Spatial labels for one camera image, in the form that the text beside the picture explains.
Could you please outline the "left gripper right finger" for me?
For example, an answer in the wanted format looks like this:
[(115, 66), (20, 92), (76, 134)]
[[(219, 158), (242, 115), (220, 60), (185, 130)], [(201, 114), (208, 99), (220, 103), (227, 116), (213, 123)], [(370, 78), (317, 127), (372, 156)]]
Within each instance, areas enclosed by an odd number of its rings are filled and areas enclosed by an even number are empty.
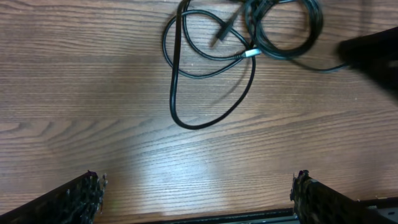
[(308, 170), (301, 170), (293, 176), (290, 200), (293, 213), (300, 223), (318, 224), (394, 224), (376, 210), (381, 205), (397, 205), (397, 200), (355, 201), (333, 190), (309, 176)]

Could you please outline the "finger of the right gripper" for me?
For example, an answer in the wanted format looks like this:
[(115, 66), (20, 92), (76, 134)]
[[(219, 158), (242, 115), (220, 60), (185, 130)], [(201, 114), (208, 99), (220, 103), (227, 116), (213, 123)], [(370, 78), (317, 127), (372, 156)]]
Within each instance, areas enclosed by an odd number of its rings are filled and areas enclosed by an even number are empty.
[(340, 42), (341, 61), (397, 98), (397, 28)]

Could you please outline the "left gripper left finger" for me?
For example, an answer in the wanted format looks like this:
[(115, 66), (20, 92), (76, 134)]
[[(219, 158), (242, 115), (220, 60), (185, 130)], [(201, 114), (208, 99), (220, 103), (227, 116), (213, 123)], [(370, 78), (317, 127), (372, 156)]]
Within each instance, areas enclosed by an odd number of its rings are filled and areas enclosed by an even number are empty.
[(3, 224), (93, 223), (102, 209), (106, 174), (87, 171), (83, 175), (3, 215)]

